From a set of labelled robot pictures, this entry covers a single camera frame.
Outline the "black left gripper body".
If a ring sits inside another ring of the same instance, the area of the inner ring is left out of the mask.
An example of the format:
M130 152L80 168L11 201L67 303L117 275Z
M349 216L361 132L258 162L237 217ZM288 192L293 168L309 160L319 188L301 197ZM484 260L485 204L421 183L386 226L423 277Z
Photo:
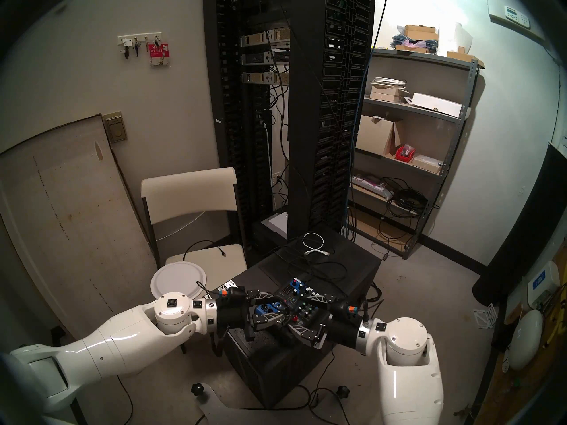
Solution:
M251 302L248 296L219 296L217 306L217 338L223 341L230 329L242 329L247 342L255 339L250 319Z

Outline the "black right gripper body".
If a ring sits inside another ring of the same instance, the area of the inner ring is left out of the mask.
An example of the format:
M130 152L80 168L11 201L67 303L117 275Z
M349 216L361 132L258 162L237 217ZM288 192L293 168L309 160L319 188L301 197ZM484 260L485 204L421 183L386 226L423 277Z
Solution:
M331 314L325 315L320 320L320 325L316 330L318 339L315 341L315 348L321 349L325 341L329 340L331 343L356 349L362 320L361 315L350 313L346 316L337 317L333 317Z

